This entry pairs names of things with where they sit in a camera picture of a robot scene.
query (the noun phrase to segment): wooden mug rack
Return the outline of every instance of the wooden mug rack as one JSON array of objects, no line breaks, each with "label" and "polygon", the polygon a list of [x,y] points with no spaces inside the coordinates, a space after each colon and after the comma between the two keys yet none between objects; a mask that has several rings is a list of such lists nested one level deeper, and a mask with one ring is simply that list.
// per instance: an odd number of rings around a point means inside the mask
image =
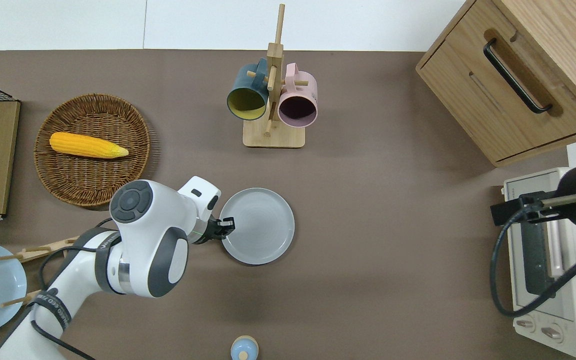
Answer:
[{"label": "wooden mug rack", "polygon": [[[256,120],[244,121],[243,143],[249,148],[288,148],[298,149],[306,145],[306,129],[288,126],[279,120],[277,105],[282,91],[282,69],[284,68],[284,46],[281,44],[284,26],[285,4],[279,4],[277,30],[274,42],[268,43],[266,60],[268,63],[268,103],[263,116]],[[248,76],[255,76],[253,71]],[[307,81],[296,82],[296,85],[308,85]]]}]

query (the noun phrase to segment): mug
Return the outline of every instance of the mug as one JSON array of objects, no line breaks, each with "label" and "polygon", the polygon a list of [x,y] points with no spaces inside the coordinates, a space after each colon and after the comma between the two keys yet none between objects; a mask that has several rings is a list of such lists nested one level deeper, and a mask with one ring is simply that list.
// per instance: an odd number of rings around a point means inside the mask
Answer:
[{"label": "mug", "polygon": [[[306,80],[306,86],[295,81]],[[317,80],[306,71],[299,71],[296,63],[286,65],[285,85],[277,104],[279,120],[293,128],[305,128],[317,119]]]},{"label": "mug", "polygon": [[[248,71],[255,73],[254,77],[248,76]],[[268,63],[265,57],[261,57],[256,64],[246,64],[239,69],[226,98],[228,109],[234,116],[243,120],[255,120],[263,116],[268,103],[268,84],[264,82],[266,76]]]}]

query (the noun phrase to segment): wicker basket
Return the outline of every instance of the wicker basket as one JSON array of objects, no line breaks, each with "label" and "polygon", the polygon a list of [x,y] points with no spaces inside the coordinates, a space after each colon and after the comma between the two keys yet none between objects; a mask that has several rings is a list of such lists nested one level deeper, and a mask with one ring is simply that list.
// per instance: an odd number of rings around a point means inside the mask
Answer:
[{"label": "wicker basket", "polygon": [[[114,142],[129,155],[98,159],[54,151],[55,132],[87,135]],[[148,127],[130,103],[112,95],[90,93],[61,104],[45,119],[34,143],[39,179],[57,199],[79,207],[99,207],[146,167],[151,151]]]}]

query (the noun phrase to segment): corn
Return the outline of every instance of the corn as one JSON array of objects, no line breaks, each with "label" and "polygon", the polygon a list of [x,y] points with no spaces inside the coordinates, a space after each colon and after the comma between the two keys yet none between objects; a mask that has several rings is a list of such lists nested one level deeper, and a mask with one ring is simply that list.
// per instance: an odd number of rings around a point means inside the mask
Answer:
[{"label": "corn", "polygon": [[55,132],[50,135],[50,146],[58,153],[79,157],[112,159],[128,155],[128,150],[116,143],[70,132]]}]

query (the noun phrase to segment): mug handle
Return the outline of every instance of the mug handle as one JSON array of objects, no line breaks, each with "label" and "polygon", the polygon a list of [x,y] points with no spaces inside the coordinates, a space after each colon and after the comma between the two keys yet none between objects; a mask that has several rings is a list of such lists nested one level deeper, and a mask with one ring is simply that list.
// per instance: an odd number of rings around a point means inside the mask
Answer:
[{"label": "mug handle", "polygon": [[268,63],[266,59],[261,57],[259,62],[256,63],[256,71],[254,73],[254,79],[252,80],[252,87],[255,89],[260,89],[263,87],[264,78],[266,77],[266,72],[268,71]]},{"label": "mug handle", "polygon": [[288,92],[296,92],[297,86],[295,86],[295,78],[299,73],[299,69],[297,68],[297,63],[290,63],[286,65],[286,91]]}]

